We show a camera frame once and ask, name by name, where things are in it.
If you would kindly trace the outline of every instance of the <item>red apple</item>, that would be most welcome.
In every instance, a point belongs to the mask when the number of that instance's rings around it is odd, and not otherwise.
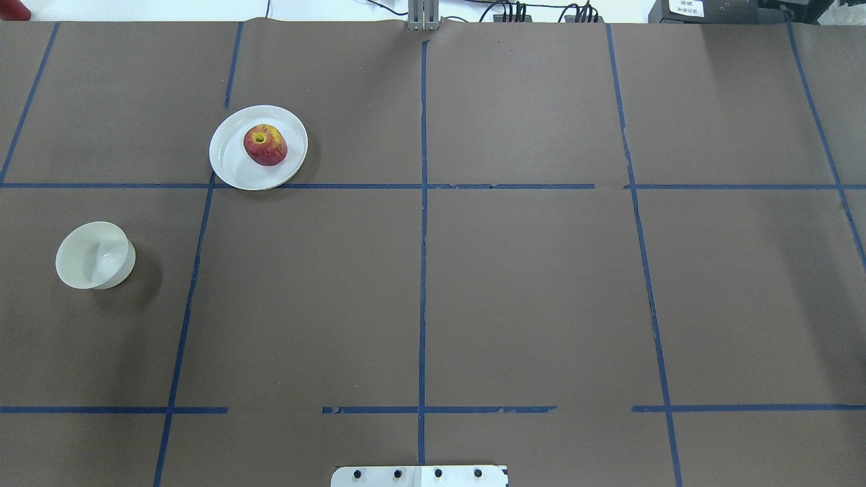
[[[243,136],[243,148],[257,164],[276,166],[286,158],[288,147],[282,133],[273,125],[261,124]]]

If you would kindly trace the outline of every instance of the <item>black cable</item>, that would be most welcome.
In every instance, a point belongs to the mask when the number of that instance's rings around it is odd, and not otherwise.
[[[574,7],[575,9],[577,9],[578,12],[575,14],[576,16],[579,16],[579,15],[580,15],[580,5],[577,5],[576,3],[570,3],[567,7],[565,7],[564,9],[562,9],[562,13],[559,14],[559,20],[556,21],[556,23],[560,23],[560,22],[562,22],[562,19],[565,18],[565,13],[566,13],[566,12],[568,11],[568,9],[570,9],[571,7]]]
[[[495,2],[493,0],[463,0],[463,1],[469,2],[469,3],[492,3],[492,4],[499,3],[499,2]],[[526,5],[527,7],[542,7],[545,9],[564,9],[565,8],[565,5],[541,5],[538,3],[524,3],[524,5]]]
[[[478,22],[484,22],[484,17],[487,15],[487,13],[490,11],[490,9],[492,9],[496,5],[499,5],[499,4],[502,5],[502,18],[503,18],[503,20],[505,19],[505,6],[506,6],[506,4],[508,5],[508,9],[511,10],[511,2],[509,2],[508,0],[498,0],[496,2],[485,2],[485,3],[490,3],[490,5],[488,5],[488,7],[486,9],[484,9],[484,13],[481,14],[481,18],[478,19]]]
[[[375,0],[367,0],[367,2],[372,3],[373,5],[376,5],[377,7],[382,7],[383,9],[388,10],[390,13],[394,14],[395,16],[408,16],[409,15],[409,12],[398,12],[387,5],[383,5],[379,2],[376,2]]]

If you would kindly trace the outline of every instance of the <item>black device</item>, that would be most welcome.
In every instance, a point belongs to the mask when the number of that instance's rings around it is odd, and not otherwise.
[[[816,23],[833,0],[656,0],[649,23]]]

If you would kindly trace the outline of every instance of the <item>white bowl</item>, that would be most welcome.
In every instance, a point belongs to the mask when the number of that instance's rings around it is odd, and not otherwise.
[[[57,249],[57,275],[70,288],[107,289],[135,265],[135,248],[115,224],[91,222],[72,231]]]

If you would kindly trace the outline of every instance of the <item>plate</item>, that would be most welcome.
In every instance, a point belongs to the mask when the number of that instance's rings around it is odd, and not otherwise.
[[[276,127],[288,147],[286,158],[276,166],[260,166],[243,148],[243,136],[259,124]],[[220,179],[235,188],[260,191],[290,180],[307,156],[307,130],[298,117],[285,108],[256,105],[234,112],[210,138],[210,165]]]

